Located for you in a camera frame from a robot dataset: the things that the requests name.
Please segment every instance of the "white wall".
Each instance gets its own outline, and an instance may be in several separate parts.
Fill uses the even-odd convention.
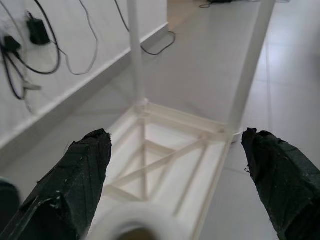
[[[11,1],[3,0],[8,7],[12,8]],[[43,19],[33,0],[19,1],[20,3],[16,4],[26,6],[35,17]],[[118,1],[127,19],[127,1]],[[81,72],[87,69],[94,53],[95,39],[79,0],[41,0],[40,2],[55,30],[60,48],[69,55],[73,70]],[[83,3],[90,13],[99,38],[99,52],[95,66],[87,75],[74,76],[69,73],[65,57],[62,55],[61,67],[55,74],[38,75],[29,72],[30,79],[43,87],[41,92],[29,92],[29,102],[37,112],[36,115],[31,115],[26,110],[24,102],[13,97],[1,65],[0,148],[129,51],[129,35],[121,22],[114,1],[83,0]],[[167,23],[167,0],[138,0],[138,11],[141,38],[147,37]],[[1,10],[0,19],[3,19],[4,14],[5,12]],[[53,44],[31,48],[28,51],[29,65],[43,71],[52,68],[56,61]]]

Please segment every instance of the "baseboard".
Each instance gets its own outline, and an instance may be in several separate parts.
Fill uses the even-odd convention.
[[[142,41],[145,48],[149,48],[163,38],[168,32],[168,24],[160,27]],[[21,130],[8,140],[0,149],[0,169],[14,162],[38,144],[46,135],[66,119],[79,105],[90,99],[114,77],[120,74],[130,64],[130,51],[124,53],[110,67],[101,71],[96,77],[71,93],[64,100],[53,106],[47,113]]]

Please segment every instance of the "white tape roll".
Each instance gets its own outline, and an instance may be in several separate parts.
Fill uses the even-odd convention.
[[[87,240],[120,240],[134,229],[147,230],[155,240],[186,240],[182,228],[171,215],[145,202],[124,204],[105,213],[92,226]]]

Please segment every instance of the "vertical white pole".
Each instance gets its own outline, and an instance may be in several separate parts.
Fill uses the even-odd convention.
[[[262,0],[260,3],[249,49],[242,68],[240,82],[227,123],[227,128],[232,131],[232,133],[237,133],[241,127],[242,118],[275,3],[276,0]]]
[[[137,0],[127,0],[127,8],[135,100],[138,105],[141,105],[145,102],[145,83],[143,78],[143,63],[140,48]]]

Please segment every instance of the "white tile floor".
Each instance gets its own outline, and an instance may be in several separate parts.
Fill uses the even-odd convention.
[[[238,84],[259,3],[196,9],[174,29],[177,42],[158,57],[144,56],[147,96],[155,103],[225,121]],[[272,131],[320,168],[320,3],[291,0],[275,7],[243,119],[243,127]],[[168,42],[169,36],[154,50]],[[25,198],[36,181],[86,133],[108,128],[133,102],[127,69],[80,106],[34,149],[0,175]],[[201,240],[277,240],[238,142],[229,152]]]

